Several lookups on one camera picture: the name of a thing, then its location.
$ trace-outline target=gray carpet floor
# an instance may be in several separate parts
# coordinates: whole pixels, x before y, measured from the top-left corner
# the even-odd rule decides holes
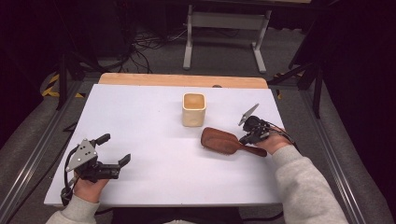
[[[223,32],[236,34],[236,31]],[[263,75],[258,72],[254,55],[249,45],[256,37],[255,33],[239,31],[237,35],[228,37],[214,30],[205,29],[194,30],[193,37],[192,63],[189,71],[182,69],[185,49],[185,40],[183,38],[185,38],[185,35],[159,49],[146,49],[141,52],[147,57],[149,67],[154,74],[264,77],[269,80],[276,73],[284,73],[289,70],[289,62],[304,39],[304,35],[298,30],[278,31],[269,29],[262,45],[262,57],[267,67],[267,73]],[[146,64],[144,59],[136,54],[133,54],[133,58],[141,64]],[[114,63],[114,61],[101,61],[102,65],[111,63]],[[121,71],[125,73],[145,73],[147,70],[141,66],[137,70],[136,65],[129,61],[123,66]],[[84,79],[79,89],[79,92],[87,93],[87,97],[89,97],[92,85],[98,81],[98,77],[94,76],[97,74],[91,73],[91,75],[91,77]],[[49,74],[48,79],[43,82],[43,89],[47,86],[51,77],[52,74]],[[281,118],[287,131],[297,141],[302,154],[310,158],[328,180],[349,221],[353,223],[353,219],[350,217],[332,170],[326,160],[323,145],[315,130],[315,122],[320,122],[325,128],[365,222],[394,223],[386,199],[382,196],[361,163],[325,86],[322,90],[320,104],[321,120],[312,120],[308,111],[310,108],[303,103],[303,93],[289,87],[295,82],[296,78],[293,77],[285,81],[285,85],[276,87],[280,89],[281,99],[276,97],[276,92],[274,91]],[[33,188],[62,149],[68,136],[68,133],[63,132],[63,128],[78,121],[87,97],[74,98],[72,100],[71,105],[67,108],[55,130],[53,138],[49,142],[46,153],[35,172],[29,177],[29,184],[21,198],[24,198],[27,192]],[[0,198],[6,198],[20,169],[31,156],[35,145],[46,130],[50,118],[56,113],[57,103],[58,99],[56,97],[45,97],[41,105],[26,118],[0,150],[0,169],[2,171],[0,172]],[[43,204],[44,197],[51,183],[50,177],[54,174],[58,162],[24,203],[20,211],[11,220],[11,223],[45,223],[50,215],[58,210],[58,208]],[[278,214],[281,210],[281,204],[240,207],[239,209],[242,217],[271,217]],[[110,212],[98,216],[96,219],[98,223],[110,223],[111,218],[112,214]],[[265,223],[284,222],[282,217]]]

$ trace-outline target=white tabletop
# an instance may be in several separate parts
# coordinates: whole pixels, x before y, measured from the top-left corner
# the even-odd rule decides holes
[[[206,98],[203,127],[181,123],[182,96]],[[108,206],[216,206],[280,203],[271,156],[243,150],[225,156],[200,144],[204,127],[246,134],[238,122],[255,104],[253,115],[283,127],[271,90],[155,86],[93,86],[78,126],[47,193],[45,204],[62,205],[64,162],[83,138],[105,133],[98,160],[116,164],[131,153],[120,178],[110,180],[101,197]]]

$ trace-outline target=sleeve cuff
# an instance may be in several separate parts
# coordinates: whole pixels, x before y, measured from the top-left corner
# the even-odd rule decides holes
[[[302,157],[294,146],[289,145],[278,149],[273,155],[273,161],[276,168],[279,168]]]
[[[90,203],[73,195],[69,205],[62,211],[62,214],[77,222],[94,223],[94,215],[99,208],[99,203]]]

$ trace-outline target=brown wooden hairbrush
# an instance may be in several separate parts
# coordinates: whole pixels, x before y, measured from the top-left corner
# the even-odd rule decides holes
[[[232,133],[209,127],[204,128],[202,132],[201,144],[206,148],[227,155],[234,154],[238,149],[244,149],[261,157],[267,156],[267,152],[264,149],[242,145]]]

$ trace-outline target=gray sweatshirt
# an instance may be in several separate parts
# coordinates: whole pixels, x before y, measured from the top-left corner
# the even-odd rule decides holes
[[[329,184],[311,160],[293,146],[279,149],[273,160],[286,223],[347,223]],[[47,223],[95,223],[93,216],[98,207],[99,203],[88,203],[74,195],[70,204],[54,213]]]

